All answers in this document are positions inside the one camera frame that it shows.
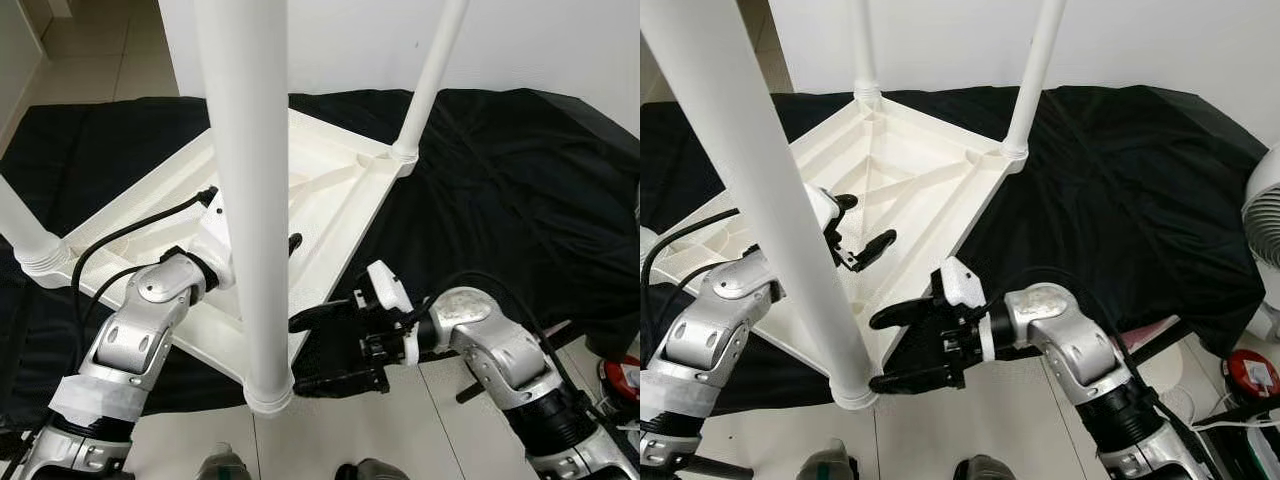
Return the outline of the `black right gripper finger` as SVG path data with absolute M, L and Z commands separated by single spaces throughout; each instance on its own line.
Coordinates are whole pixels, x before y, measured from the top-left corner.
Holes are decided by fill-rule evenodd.
M 919 396 L 940 389 L 963 389 L 966 385 L 965 364 L 886 364 L 868 387 L 878 394 Z
M 305 398 L 342 399 L 364 393 L 390 392 L 385 369 L 376 365 L 316 369 L 296 365 L 293 392 Z
M 292 315 L 288 320 L 288 333 L 320 330 L 362 333 L 358 314 L 360 302 L 355 297 L 329 301 Z
M 884 330 L 891 326 L 928 325 L 946 312 L 946 300 L 920 297 L 890 305 L 873 314 L 869 320 L 869 326 L 873 330 Z

